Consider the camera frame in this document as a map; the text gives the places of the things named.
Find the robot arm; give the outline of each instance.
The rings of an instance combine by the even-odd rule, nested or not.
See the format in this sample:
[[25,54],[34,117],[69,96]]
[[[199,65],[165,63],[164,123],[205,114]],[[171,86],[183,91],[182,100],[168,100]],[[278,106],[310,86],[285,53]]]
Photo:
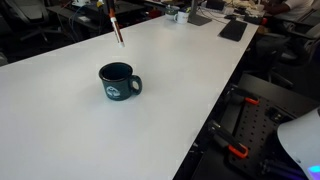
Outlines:
[[122,35],[120,33],[120,28],[115,16],[115,5],[114,5],[114,1],[113,0],[99,0],[97,2],[97,6],[98,7],[103,7],[103,11],[105,13],[109,13],[109,17],[110,17],[110,21],[112,23],[113,26],[113,30],[116,34],[116,38],[118,40],[118,44],[120,47],[124,47],[124,42],[123,42],[123,38]]

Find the dark green mug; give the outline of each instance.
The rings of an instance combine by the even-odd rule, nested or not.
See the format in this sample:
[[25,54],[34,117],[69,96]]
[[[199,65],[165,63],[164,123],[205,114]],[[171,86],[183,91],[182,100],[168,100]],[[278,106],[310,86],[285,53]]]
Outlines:
[[109,99],[122,101],[132,94],[138,95],[142,91],[142,81],[139,76],[132,75],[132,67],[128,64],[115,62],[103,66],[99,71],[103,87]]

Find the mug logo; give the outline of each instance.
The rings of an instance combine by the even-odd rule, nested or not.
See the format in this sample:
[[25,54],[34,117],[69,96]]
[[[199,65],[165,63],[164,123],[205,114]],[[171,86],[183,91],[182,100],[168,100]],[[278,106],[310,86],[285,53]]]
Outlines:
[[106,90],[111,97],[117,98],[118,96],[120,96],[120,91],[112,86],[108,86]]

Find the person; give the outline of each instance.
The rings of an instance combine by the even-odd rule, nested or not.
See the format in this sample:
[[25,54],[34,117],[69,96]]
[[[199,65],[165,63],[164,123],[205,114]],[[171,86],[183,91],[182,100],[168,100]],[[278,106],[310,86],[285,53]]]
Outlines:
[[267,13],[278,19],[295,21],[311,8],[312,3],[313,0],[272,0],[261,4]]

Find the mug handle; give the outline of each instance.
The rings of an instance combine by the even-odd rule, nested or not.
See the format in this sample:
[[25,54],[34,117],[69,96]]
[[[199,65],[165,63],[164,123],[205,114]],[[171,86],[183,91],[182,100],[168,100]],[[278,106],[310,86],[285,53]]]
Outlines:
[[178,17],[178,14],[175,14],[174,17],[173,17],[173,20],[174,20],[175,22],[178,22],[178,21],[177,21],[177,17]]
[[[138,89],[133,87],[133,82],[136,82],[139,85]],[[141,91],[142,91],[142,81],[141,81],[139,76],[132,75],[130,77],[130,82],[129,83],[130,83],[130,88],[131,88],[133,94],[138,95],[138,94],[141,93]]]

